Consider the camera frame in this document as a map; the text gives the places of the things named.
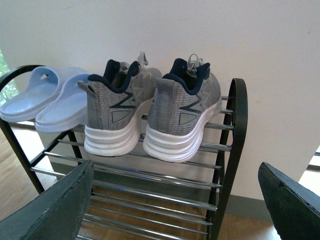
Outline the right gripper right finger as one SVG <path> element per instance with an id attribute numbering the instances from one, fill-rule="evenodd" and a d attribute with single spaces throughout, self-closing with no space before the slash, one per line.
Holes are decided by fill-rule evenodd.
<path id="1" fill-rule="evenodd" d="M 282 240 L 320 238 L 320 197 L 267 162 L 258 181 L 274 227 Z"/>

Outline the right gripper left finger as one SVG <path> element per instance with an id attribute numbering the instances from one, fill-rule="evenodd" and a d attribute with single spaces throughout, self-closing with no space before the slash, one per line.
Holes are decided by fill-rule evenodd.
<path id="1" fill-rule="evenodd" d="M 87 160 L 33 201 L 0 222 L 2 240 L 74 240 L 86 212 L 94 177 Z"/>

